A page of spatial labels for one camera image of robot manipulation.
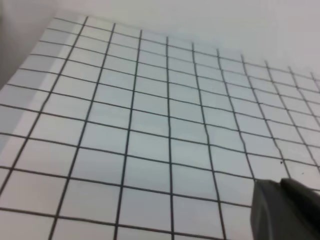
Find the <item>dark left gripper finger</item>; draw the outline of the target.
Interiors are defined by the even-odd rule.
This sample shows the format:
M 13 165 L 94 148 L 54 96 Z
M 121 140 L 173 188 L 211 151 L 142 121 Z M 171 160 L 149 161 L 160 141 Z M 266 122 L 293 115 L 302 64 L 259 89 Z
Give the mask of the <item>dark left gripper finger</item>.
M 290 178 L 257 180 L 250 224 L 254 240 L 318 240 L 320 195 Z

